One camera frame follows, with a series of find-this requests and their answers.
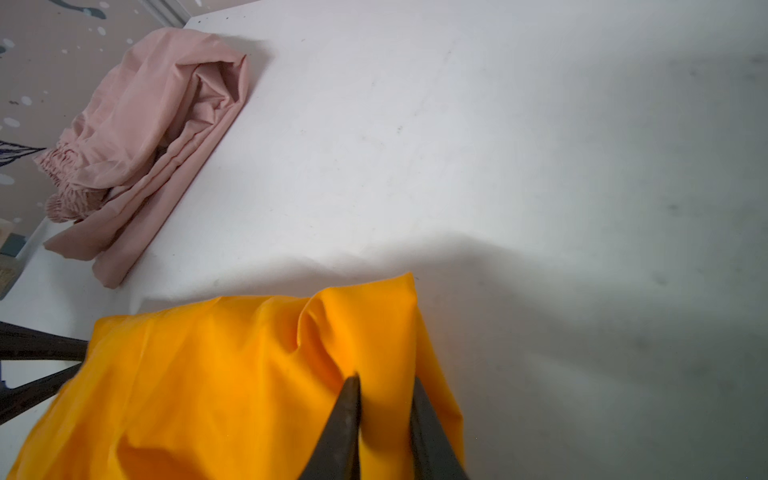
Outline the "pink shorts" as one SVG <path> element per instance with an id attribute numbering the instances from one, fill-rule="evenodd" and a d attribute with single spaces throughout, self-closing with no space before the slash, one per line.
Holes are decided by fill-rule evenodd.
<path id="1" fill-rule="evenodd" d="M 214 34 L 156 30 L 108 72 L 39 169 L 55 186 L 46 248 L 88 261 L 114 289 L 148 248 L 242 110 L 246 54 Z"/>

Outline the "orange shorts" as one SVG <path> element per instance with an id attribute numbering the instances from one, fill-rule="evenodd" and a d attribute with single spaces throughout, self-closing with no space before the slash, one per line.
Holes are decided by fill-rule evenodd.
<path id="1" fill-rule="evenodd" d="M 295 479 L 344 381 L 361 381 L 365 479 L 413 475 L 421 383 L 457 455 L 463 417 L 411 275 L 309 298 L 219 297 L 96 322 L 13 479 Z"/>

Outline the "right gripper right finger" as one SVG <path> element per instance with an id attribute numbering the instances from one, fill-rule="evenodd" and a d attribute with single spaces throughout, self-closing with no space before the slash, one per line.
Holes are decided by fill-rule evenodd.
<path id="1" fill-rule="evenodd" d="M 418 377 L 414 381 L 409 425 L 415 479 L 469 479 Z"/>

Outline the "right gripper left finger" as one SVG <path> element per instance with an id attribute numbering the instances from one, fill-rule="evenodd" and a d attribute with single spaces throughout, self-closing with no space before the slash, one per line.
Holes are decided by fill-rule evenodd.
<path id="1" fill-rule="evenodd" d="M 360 379 L 351 376 L 342 386 L 300 480 L 360 478 L 361 413 Z"/>

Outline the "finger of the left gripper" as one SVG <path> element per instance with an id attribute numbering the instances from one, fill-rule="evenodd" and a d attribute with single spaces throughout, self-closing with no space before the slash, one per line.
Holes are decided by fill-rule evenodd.
<path id="1" fill-rule="evenodd" d="M 1 323 L 1 360 L 83 361 L 88 342 Z"/>
<path id="2" fill-rule="evenodd" d="M 27 412 L 45 400 L 58 394 L 60 389 L 79 372 L 77 363 L 56 373 L 17 387 L 8 387 L 1 380 L 1 424 L 5 424 Z"/>

